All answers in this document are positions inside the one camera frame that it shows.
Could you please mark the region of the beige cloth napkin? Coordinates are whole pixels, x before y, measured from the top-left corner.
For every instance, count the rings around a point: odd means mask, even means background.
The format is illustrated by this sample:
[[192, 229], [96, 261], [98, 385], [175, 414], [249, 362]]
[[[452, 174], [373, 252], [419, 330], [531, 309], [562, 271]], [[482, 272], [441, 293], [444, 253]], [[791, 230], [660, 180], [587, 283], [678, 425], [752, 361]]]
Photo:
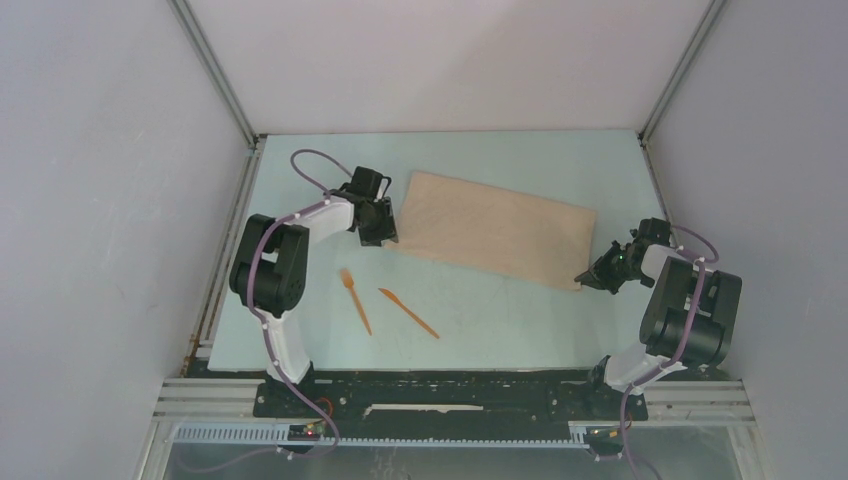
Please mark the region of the beige cloth napkin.
[[425, 172], [412, 175], [392, 249], [427, 260], [578, 291], [595, 211]]

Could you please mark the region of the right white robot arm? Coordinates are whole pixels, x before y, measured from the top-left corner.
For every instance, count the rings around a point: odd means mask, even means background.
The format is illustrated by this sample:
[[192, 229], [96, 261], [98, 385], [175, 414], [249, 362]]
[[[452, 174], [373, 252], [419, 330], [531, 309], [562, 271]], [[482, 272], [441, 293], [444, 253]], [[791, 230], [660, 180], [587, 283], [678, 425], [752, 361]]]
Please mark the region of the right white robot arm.
[[617, 294], [631, 281], [650, 288], [638, 340], [604, 357], [581, 392], [585, 411], [606, 418], [622, 395], [639, 395], [673, 373], [721, 364], [730, 350], [741, 297], [740, 277], [715, 269], [715, 247], [703, 256], [673, 245], [678, 226], [648, 218], [631, 230], [631, 241], [610, 248], [575, 280], [583, 287]]

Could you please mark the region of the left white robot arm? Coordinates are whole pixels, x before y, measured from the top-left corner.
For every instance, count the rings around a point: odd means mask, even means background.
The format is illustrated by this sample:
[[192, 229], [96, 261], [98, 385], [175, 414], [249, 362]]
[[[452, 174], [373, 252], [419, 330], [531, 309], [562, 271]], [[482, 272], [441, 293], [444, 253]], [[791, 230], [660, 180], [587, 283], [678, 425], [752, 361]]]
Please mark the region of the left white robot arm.
[[309, 250], [341, 232], [359, 236], [363, 247], [398, 241], [388, 189], [392, 178], [358, 167], [352, 179], [292, 214], [250, 216], [229, 273], [229, 288], [253, 313], [268, 351], [268, 374], [285, 382], [277, 402], [292, 416], [316, 403], [315, 388], [302, 379], [312, 367], [295, 309], [307, 286]]

